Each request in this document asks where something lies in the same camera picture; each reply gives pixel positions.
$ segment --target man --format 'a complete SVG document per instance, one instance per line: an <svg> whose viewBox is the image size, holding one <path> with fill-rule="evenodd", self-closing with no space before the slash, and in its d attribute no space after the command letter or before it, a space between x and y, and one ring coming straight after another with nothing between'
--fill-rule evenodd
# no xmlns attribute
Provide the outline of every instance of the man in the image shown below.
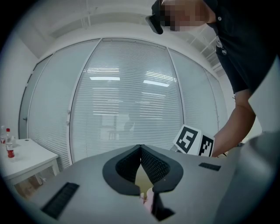
<svg viewBox="0 0 280 224"><path fill-rule="evenodd" d="M217 34L216 53L231 82L235 109L215 135L213 157L232 149L249 133L256 116L248 99L276 57L277 51L270 45L273 40L263 33L267 29L262 27L271 25L273 17L265 23L266 18L260 13L265 9L261 8L264 5L246 6L238 0L157 0L152 6L153 16L147 17L158 34L163 32L161 26L185 31L205 23Z"/></svg>

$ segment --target water bottle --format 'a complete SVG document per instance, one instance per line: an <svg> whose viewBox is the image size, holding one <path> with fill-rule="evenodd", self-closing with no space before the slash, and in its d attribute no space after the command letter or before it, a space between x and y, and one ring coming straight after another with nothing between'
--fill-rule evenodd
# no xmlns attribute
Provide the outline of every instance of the water bottle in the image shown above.
<svg viewBox="0 0 280 224"><path fill-rule="evenodd" d="M12 142L12 136L11 136L11 133L10 133L10 129L7 128L6 132L7 132L6 149L7 149L8 157L13 158L14 157L14 150L13 150L13 142Z"/></svg>
<svg viewBox="0 0 280 224"><path fill-rule="evenodd" d="M5 130L5 126L2 125L1 126L1 135L0 135L0 141L1 141L1 150L6 149L6 130Z"/></svg>

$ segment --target white table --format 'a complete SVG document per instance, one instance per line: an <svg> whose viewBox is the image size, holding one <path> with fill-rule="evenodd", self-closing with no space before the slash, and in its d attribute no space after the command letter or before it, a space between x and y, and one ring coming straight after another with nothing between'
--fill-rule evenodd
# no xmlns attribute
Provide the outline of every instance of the white table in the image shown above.
<svg viewBox="0 0 280 224"><path fill-rule="evenodd" d="M58 155L43 148L31 139L19 139L14 146L14 158L1 149L1 175L6 182L15 185L48 167L54 175L59 174L56 158Z"/></svg>

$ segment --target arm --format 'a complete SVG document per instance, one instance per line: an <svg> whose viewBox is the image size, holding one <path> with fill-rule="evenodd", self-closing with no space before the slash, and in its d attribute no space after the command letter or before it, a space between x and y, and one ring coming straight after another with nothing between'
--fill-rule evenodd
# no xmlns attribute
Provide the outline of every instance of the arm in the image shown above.
<svg viewBox="0 0 280 224"><path fill-rule="evenodd" d="M215 135L212 157L235 147L251 130L256 115L248 102L250 96L251 93L248 89L235 94L235 109L225 126Z"/></svg>

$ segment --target black shirt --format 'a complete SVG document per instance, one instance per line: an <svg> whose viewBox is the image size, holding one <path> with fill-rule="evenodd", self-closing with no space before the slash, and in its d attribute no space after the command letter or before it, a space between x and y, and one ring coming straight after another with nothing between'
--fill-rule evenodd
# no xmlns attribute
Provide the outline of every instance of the black shirt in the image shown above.
<svg viewBox="0 0 280 224"><path fill-rule="evenodd" d="M261 8L248 7L238 0L204 0L216 15L212 27L222 43L216 53L234 93L244 89L254 92L268 73L276 47L269 33Z"/></svg>

